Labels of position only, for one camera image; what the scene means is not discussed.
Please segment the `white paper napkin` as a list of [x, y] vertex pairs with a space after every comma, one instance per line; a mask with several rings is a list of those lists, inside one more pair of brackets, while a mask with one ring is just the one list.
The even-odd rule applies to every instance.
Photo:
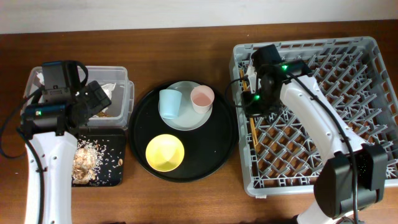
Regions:
[[[114, 89], [116, 88], [116, 84], [115, 83], [107, 83], [105, 85], [101, 86], [103, 91], [106, 93], [106, 96], [111, 100], [112, 99], [112, 92], [114, 91]], [[108, 116], [106, 114], [108, 108], [105, 108], [101, 111], [101, 116]]]

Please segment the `wooden chopstick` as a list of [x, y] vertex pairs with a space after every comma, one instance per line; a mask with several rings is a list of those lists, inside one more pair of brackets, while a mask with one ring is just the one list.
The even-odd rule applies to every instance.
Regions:
[[[248, 91], [248, 85], [245, 81], [243, 81], [243, 91]], [[251, 136], [254, 148], [257, 148], [258, 140], [257, 140], [257, 132], [254, 124], [254, 119], [252, 117], [249, 118], [249, 125], [251, 129]]]

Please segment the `pink cup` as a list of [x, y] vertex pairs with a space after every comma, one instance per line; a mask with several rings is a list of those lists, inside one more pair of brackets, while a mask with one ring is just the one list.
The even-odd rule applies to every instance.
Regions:
[[193, 109], [199, 114], [204, 114], [212, 106], [215, 94], [209, 86], [200, 85], [192, 90], [190, 99], [192, 101]]

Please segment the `light blue cup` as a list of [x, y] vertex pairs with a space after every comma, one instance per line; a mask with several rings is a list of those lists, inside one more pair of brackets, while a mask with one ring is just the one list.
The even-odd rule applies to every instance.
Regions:
[[177, 90], [164, 89], [159, 91], [159, 113], [164, 119], [178, 117], [182, 93]]

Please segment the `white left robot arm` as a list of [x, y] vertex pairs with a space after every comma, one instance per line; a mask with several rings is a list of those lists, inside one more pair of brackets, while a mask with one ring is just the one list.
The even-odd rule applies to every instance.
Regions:
[[29, 176], [25, 223], [71, 223], [72, 170], [81, 126], [111, 104], [97, 81], [65, 101], [31, 103], [17, 129]]

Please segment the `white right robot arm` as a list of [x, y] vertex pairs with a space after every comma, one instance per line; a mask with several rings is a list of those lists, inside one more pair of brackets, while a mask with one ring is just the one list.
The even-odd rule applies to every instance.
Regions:
[[250, 63], [243, 79], [250, 103], [284, 104], [317, 147], [323, 168], [313, 186], [315, 201], [292, 223], [361, 223], [358, 212], [384, 196], [388, 156], [369, 144], [339, 116], [303, 60]]

